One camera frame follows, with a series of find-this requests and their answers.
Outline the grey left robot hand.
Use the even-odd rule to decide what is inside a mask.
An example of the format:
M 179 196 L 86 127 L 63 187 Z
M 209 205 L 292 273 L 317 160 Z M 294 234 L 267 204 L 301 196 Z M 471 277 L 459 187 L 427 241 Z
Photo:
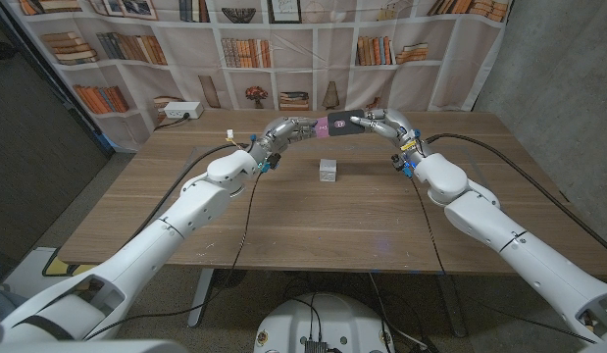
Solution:
M 263 134 L 246 149 L 257 163 L 282 154 L 290 144 L 314 138 L 317 120 L 305 117 L 281 117 L 270 122 Z

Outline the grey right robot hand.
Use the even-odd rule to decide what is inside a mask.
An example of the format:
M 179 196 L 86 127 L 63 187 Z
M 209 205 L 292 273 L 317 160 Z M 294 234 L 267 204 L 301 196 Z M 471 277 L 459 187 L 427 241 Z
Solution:
M 374 109 L 364 113 L 363 118 L 352 118 L 351 122 L 362 126 L 365 132 L 374 132 L 386 138 L 404 156 L 419 164 L 432 154 L 430 147 L 421 139 L 408 119 L 394 109 Z

